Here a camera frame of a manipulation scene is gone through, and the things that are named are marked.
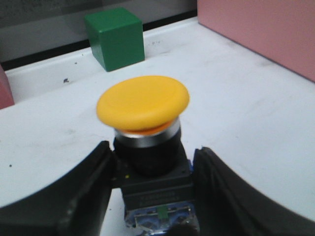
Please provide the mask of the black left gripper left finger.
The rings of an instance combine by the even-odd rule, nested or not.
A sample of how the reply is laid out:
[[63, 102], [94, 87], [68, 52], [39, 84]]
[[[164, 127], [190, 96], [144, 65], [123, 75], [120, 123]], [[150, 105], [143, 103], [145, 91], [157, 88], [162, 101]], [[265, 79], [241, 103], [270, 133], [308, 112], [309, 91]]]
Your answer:
[[0, 209], [2, 236], [98, 236], [116, 164], [102, 141], [74, 169], [42, 190]]

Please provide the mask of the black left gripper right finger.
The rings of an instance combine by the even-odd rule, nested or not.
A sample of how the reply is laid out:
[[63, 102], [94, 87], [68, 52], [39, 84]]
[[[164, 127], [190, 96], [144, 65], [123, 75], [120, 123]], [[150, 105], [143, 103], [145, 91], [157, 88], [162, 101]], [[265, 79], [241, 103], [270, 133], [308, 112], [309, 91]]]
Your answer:
[[202, 236], [313, 236], [315, 223], [274, 202], [231, 170], [210, 148], [193, 159]]

